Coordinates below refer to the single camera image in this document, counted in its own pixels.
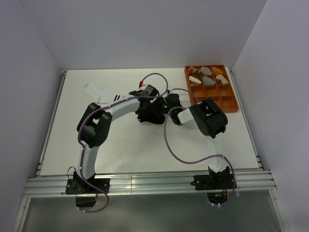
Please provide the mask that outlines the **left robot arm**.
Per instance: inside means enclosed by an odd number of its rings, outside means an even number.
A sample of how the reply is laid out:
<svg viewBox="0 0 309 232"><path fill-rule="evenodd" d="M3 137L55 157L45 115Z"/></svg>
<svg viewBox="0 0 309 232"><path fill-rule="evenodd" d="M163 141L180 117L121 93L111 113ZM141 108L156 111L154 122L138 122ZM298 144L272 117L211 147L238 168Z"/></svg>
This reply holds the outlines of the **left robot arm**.
<svg viewBox="0 0 309 232"><path fill-rule="evenodd" d="M78 126L78 143L81 145L79 166L73 172L70 184L82 193L98 189L95 180L95 163L99 147L106 141L111 124L129 113L136 113L138 120L161 125L165 120L165 101L152 85L134 90L108 106L88 105Z"/></svg>

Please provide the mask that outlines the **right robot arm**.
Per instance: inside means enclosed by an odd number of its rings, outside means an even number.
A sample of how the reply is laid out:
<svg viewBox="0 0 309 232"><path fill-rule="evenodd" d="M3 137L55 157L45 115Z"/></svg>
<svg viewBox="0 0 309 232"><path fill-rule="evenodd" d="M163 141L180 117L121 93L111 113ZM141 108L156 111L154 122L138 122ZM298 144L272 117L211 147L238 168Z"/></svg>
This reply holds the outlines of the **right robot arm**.
<svg viewBox="0 0 309 232"><path fill-rule="evenodd" d="M208 160L209 183L213 188L220 188L230 175L230 171L233 170L224 153L219 151L222 136L228 124L227 116L220 107L212 99L206 99L185 108L181 105L179 95L170 93L154 101L152 112L154 113L153 123L164 125L164 140L170 154L183 164L198 164ZM212 144L215 153L195 161L185 161L177 157L172 151L166 135L168 118L171 118L172 122L178 126L191 121L195 122L200 132L213 140Z"/></svg>

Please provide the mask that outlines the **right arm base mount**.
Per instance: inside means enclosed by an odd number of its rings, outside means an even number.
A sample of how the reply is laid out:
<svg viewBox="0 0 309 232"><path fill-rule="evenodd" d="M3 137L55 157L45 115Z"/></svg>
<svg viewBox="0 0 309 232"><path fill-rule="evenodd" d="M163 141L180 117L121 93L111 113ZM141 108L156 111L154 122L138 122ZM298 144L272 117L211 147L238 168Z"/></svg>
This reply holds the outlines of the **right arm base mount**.
<svg viewBox="0 0 309 232"><path fill-rule="evenodd" d="M232 174L225 177L212 174L195 175L190 185L194 186L195 190L223 190L224 187L227 187L227 189L237 188Z"/></svg>

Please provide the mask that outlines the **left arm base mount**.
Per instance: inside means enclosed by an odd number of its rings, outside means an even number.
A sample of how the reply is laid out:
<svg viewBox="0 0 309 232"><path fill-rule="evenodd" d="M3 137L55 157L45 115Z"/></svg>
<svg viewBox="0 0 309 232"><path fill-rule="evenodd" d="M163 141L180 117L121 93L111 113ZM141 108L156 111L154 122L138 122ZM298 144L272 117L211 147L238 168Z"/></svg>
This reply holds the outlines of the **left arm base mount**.
<svg viewBox="0 0 309 232"><path fill-rule="evenodd" d="M103 190L104 192L108 193L109 192L109 187L110 187L110 179L109 178L102 178L102 179L93 179L90 180L90 183ZM95 189L94 187L88 185L84 181L82 184L78 183L74 179L69 179L67 181L67 186L65 190L65 194L67 195L79 195L79 194L95 194L98 193L98 190Z"/></svg>

